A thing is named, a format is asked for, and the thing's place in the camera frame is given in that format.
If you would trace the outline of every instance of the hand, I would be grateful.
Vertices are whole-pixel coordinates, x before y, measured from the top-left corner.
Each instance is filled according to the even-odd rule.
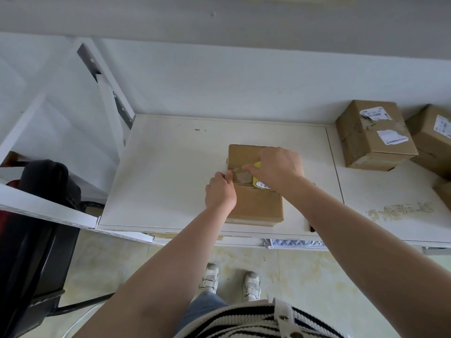
[[[266,147],[260,151],[258,157],[261,161],[259,169],[250,164],[243,166],[243,170],[275,191],[280,192],[280,188],[290,183],[293,178],[304,176],[301,157],[291,150]]]
[[[236,193],[233,187],[233,174],[231,170],[226,175],[216,172],[205,187],[205,205],[209,208],[221,208],[229,214],[236,205]]]

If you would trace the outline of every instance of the white table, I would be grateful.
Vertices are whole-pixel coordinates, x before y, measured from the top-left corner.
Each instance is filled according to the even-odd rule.
[[[309,179],[367,217],[384,206],[426,204],[431,212],[396,220],[380,215],[376,222],[411,244],[451,246],[451,213],[431,189],[439,178],[411,162],[390,172],[346,169],[333,127],[156,115],[136,116],[98,228],[180,232],[204,209],[209,179],[216,171],[225,172],[229,144],[298,152]],[[225,241],[218,244],[257,246],[263,238],[319,240],[285,200],[284,216],[274,227],[225,224]]]

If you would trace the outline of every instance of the brown box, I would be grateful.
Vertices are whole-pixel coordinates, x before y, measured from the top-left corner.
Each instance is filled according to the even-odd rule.
[[[451,211],[451,182],[434,187],[434,191],[437,192],[438,196]]]
[[[263,147],[230,145],[227,165],[229,169],[254,164]],[[283,221],[282,196],[275,191],[261,190],[254,186],[235,185],[236,206],[226,223],[262,225],[272,227]]]
[[[419,153],[412,161],[451,180],[451,113],[429,104],[405,123]]]
[[[335,124],[346,167],[389,171],[418,155],[394,102],[353,100]]]

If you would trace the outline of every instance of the shoe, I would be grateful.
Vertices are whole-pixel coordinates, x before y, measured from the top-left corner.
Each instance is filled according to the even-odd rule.
[[[245,273],[245,283],[243,285],[243,297],[245,301],[260,300],[262,287],[260,278],[256,272]]]
[[[216,294],[219,282],[219,268],[214,263],[206,265],[205,273],[202,276],[202,282],[199,285],[200,292],[211,292]]]

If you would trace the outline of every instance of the person's left hand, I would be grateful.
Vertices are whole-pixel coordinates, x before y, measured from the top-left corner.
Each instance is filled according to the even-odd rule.
[[[232,171],[227,171],[226,175],[216,172],[210,179],[210,183],[205,187],[205,205],[207,209],[221,208],[225,211],[233,210],[236,205],[236,193],[233,187]]]

